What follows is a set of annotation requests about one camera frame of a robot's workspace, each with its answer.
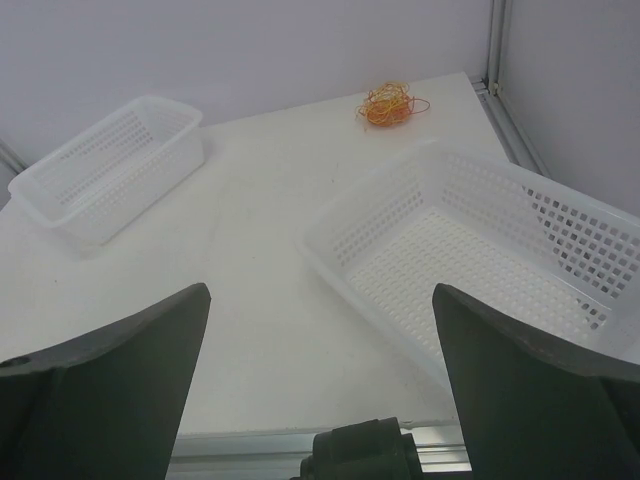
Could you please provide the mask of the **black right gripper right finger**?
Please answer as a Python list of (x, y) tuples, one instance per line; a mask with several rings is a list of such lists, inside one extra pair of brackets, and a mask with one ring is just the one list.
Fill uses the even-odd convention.
[(474, 478), (638, 478), (638, 365), (450, 285), (432, 306)]

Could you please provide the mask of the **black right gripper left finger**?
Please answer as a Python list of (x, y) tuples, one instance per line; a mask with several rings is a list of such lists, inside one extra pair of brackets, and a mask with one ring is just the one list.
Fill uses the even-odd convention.
[(165, 478), (210, 302), (197, 283), (127, 318), (2, 361), (2, 478)]

